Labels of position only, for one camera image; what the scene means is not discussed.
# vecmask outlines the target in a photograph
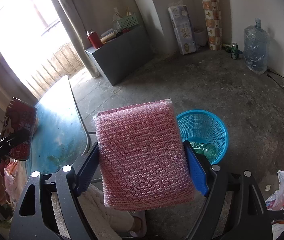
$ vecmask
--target pink mesh scrubbing sponge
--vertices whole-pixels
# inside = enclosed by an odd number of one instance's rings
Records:
[[[193,199],[170,99],[101,112],[95,125],[107,207],[147,210]]]

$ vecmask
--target blue table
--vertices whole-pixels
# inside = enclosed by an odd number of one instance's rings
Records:
[[[33,171],[57,172],[86,154],[91,140],[83,125],[69,79],[62,77],[37,103],[38,128],[33,135],[27,177]]]

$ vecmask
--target large water jug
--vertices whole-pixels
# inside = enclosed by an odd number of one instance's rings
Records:
[[[261,20],[255,18],[255,26],[244,30],[243,54],[247,67],[257,74],[263,74],[267,69],[269,44],[269,34],[261,28]]]

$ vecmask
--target green plastic bottle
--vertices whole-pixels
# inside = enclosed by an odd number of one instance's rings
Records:
[[[217,156],[217,148],[212,143],[190,142],[196,153],[203,154],[209,162],[214,161]]]

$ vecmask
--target concrete floor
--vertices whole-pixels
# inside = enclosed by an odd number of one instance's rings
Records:
[[[284,171],[284,91],[266,74],[250,71],[243,60],[225,51],[175,55],[141,67],[115,87],[102,77],[83,75],[73,92],[89,131],[95,130],[93,116],[100,111],[171,98],[176,115],[204,109],[226,124],[229,147],[220,162],[223,168],[238,174],[250,170],[265,198],[278,188],[277,171]],[[184,239],[203,201],[197,193],[190,203],[147,211],[148,234]],[[228,195],[215,235],[223,229],[229,204]]]

